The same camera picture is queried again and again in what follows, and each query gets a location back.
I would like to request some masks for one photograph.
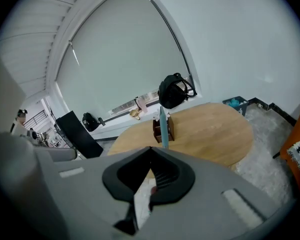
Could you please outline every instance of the oval wooden table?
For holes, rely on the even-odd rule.
[[[232,107],[207,103],[171,115],[174,141],[169,149],[231,167],[250,151],[254,138],[249,122]],[[152,120],[135,124],[124,131],[108,155],[143,148],[162,147],[153,134]]]

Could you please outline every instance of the gray floor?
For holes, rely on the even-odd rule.
[[[252,104],[248,106],[245,119],[252,125],[254,144],[248,155],[235,166],[235,172],[264,191],[278,207],[293,198],[293,175],[286,162],[279,157],[273,159],[293,127],[273,110],[265,111]],[[115,141],[99,141],[106,156]],[[145,179],[134,196],[139,228],[150,216],[148,204],[155,179]]]

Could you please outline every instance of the wooden chair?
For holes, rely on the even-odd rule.
[[[287,150],[296,142],[300,141],[300,116],[290,134],[288,139],[283,144],[282,148],[280,149],[280,157],[286,160],[288,166],[290,167],[298,188],[300,190],[300,169],[298,168],[298,164],[291,159],[291,156],[287,153]]]

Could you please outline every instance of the chair leg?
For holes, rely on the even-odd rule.
[[[276,159],[278,156],[280,156],[280,151],[278,153],[276,153],[272,158]]]

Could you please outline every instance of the white ceiling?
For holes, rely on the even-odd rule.
[[[46,89],[52,45],[76,1],[19,0],[2,26],[0,56],[27,98]]]

